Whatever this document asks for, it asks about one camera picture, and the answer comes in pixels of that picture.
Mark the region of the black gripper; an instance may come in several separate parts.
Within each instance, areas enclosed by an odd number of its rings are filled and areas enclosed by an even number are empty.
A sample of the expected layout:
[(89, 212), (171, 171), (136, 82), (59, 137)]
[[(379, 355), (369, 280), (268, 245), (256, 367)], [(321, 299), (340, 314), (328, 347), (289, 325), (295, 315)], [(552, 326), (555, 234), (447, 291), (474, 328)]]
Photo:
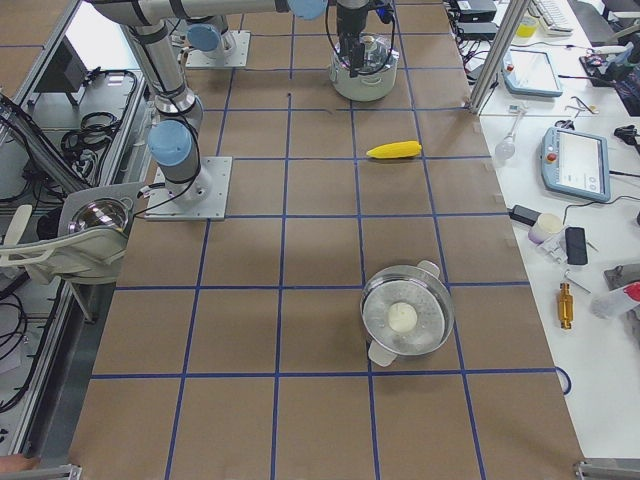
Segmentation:
[(364, 65), (365, 46), (360, 34), (366, 28), (369, 2), (367, 0), (337, 0), (336, 25), (339, 37), (340, 59), (345, 67), (350, 66), (351, 77), (356, 78)]

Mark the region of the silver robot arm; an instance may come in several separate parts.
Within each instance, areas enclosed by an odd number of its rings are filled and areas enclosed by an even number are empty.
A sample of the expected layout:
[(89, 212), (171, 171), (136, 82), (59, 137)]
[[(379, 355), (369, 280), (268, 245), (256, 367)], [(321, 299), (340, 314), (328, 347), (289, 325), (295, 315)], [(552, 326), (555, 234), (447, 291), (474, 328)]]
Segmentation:
[(211, 176), (202, 170), (198, 130), (202, 104), (188, 87), (170, 42), (166, 20), (194, 20), (237, 13), (290, 12), (291, 1), (93, 1), (119, 24), (154, 92), (160, 122), (148, 147), (165, 178), (167, 196), (181, 209), (209, 195)]
[[(313, 20), (325, 14), (328, 27), (329, 1), (170, 1), (173, 17), (194, 24), (187, 29), (189, 42), (203, 52), (220, 50), (224, 45), (223, 26), (208, 26), (209, 17), (224, 17), (232, 13), (291, 12), (303, 20)], [(330, 41), (334, 50), (331, 60), (332, 80), (336, 79), (338, 66), (349, 73), (350, 78), (366, 76), (362, 73), (366, 47), (361, 39), (366, 28), (368, 13), (375, 9), (374, 1), (334, 1), (338, 46)]]

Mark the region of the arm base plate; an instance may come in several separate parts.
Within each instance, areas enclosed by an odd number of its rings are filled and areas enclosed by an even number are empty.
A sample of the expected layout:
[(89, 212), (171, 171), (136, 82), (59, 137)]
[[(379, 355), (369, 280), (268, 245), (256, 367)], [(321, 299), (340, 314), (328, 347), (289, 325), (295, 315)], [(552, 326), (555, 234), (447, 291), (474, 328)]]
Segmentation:
[(167, 183), (161, 169), (157, 167), (154, 182), (165, 183), (165, 186), (149, 192), (144, 217), (153, 221), (223, 221), (232, 165), (232, 157), (202, 157), (201, 170), (195, 183), (180, 197), (177, 194), (187, 184), (178, 186)]
[(187, 68), (228, 69), (246, 66), (251, 38), (248, 30), (221, 33), (212, 25), (192, 25), (186, 38), (190, 45)]

